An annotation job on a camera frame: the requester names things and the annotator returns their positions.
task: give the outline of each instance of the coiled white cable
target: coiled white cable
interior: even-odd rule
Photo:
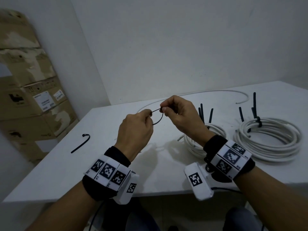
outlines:
[[[206,126],[210,127],[210,131],[214,132],[217,135],[221,135],[226,139],[229,139],[227,132],[220,126],[212,124],[212,123],[205,123]],[[206,157],[206,152],[203,150],[203,147],[192,140],[187,135],[182,135],[178,141],[184,137],[184,143],[189,152],[191,152],[195,157],[204,159]]]
[[[233,138],[239,145],[258,158],[269,162],[287,162],[295,158],[302,143],[302,132],[293,123],[278,118],[261,118],[262,127],[259,127],[257,119],[244,121],[236,130]],[[247,132],[264,133],[273,136],[284,145],[266,145],[258,143],[250,138]]]

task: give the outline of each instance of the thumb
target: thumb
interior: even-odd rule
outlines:
[[[166,117],[169,117],[171,121],[173,122],[175,118],[178,116],[171,108],[169,107],[163,107],[162,108],[163,113]]]

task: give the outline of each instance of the forearm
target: forearm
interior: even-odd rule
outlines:
[[[258,167],[234,182],[268,230],[307,230],[308,201]]]
[[[88,195],[82,182],[79,182],[48,210],[42,213],[26,230],[83,230],[96,203]]]

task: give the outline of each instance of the right hand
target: right hand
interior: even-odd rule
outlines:
[[[215,135],[203,124],[192,102],[173,95],[162,102],[160,106],[162,107],[160,112],[169,117],[179,131],[186,134],[202,147]]]

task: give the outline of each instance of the leg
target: leg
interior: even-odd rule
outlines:
[[[226,214],[223,231],[260,231],[261,225],[245,208],[231,208]]]

